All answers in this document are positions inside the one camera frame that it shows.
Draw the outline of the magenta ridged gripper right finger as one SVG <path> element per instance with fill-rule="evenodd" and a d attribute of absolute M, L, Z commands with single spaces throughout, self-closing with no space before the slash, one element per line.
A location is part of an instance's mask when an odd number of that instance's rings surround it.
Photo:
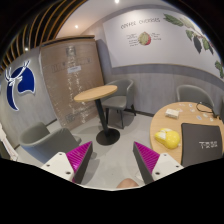
<path fill-rule="evenodd" d="M 138 142 L 133 143 L 133 154 L 145 184 L 183 169 L 169 154 L 159 154 Z"/>

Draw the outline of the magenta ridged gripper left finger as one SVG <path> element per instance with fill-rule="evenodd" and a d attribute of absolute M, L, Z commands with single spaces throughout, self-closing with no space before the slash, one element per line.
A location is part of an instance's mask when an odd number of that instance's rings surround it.
<path fill-rule="evenodd" d="M 42 166 L 42 169 L 70 182 L 80 184 L 92 152 L 92 142 L 87 142 L 68 153 L 58 152 Z"/>

